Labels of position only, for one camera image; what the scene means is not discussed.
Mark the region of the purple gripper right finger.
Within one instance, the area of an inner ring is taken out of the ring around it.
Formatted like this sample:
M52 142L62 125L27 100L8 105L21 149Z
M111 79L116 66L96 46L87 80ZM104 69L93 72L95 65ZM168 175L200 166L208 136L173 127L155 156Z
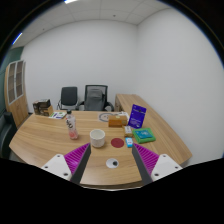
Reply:
M147 185L182 169L167 154L158 155L151 150L134 143L132 154L137 164L143 185Z

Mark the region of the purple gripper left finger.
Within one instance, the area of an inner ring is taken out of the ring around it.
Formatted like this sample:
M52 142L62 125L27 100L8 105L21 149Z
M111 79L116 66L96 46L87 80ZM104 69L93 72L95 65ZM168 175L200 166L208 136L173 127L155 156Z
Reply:
M79 184L91 154L89 143L72 150L66 155L56 154L42 169L65 180Z

